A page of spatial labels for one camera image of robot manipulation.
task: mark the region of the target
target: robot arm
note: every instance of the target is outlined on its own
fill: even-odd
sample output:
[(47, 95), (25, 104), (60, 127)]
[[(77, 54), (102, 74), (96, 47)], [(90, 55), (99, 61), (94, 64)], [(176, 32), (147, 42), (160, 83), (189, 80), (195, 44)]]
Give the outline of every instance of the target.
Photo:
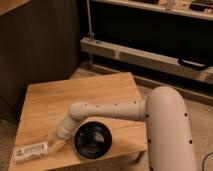
[(154, 89), (146, 101), (90, 104), (77, 102), (48, 139), (47, 154), (59, 150), (91, 116), (145, 121), (150, 170), (196, 171), (196, 159), (184, 100), (172, 88)]

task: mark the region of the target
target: wooden table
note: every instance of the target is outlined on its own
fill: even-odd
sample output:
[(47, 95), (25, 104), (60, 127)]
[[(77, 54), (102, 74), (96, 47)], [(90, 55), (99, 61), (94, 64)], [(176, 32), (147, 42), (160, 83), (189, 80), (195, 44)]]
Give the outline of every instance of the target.
[[(141, 95), (130, 73), (32, 84), (28, 87), (14, 149), (44, 141), (75, 101), (104, 103), (139, 100)], [(113, 143), (102, 158), (127, 155), (147, 149), (143, 122), (93, 117), (111, 130)], [(16, 164), (11, 157), (10, 171), (40, 171), (90, 162), (82, 159), (69, 141), (55, 155)]]

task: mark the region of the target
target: floor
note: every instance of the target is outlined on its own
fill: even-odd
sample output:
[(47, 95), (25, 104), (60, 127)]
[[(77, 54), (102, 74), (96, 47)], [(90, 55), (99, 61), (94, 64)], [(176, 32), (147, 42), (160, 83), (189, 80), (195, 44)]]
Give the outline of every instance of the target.
[[(71, 79), (98, 75), (84, 69), (77, 69)], [(138, 86), (142, 96), (146, 96), (151, 89)], [(185, 99), (190, 124), (192, 128), (193, 142), (197, 155), (198, 171), (201, 171), (202, 160), (206, 154), (213, 152), (213, 107)], [(0, 120), (0, 171), (7, 171), (11, 156), (11, 150), (15, 140), (17, 126)], [(148, 157), (145, 153), (142, 161), (136, 164), (134, 161), (137, 154), (117, 157), (105, 161), (98, 161), (84, 166), (72, 168), (61, 168), (55, 171), (148, 171)], [(213, 155), (210, 156), (205, 165), (205, 171), (213, 170)]]

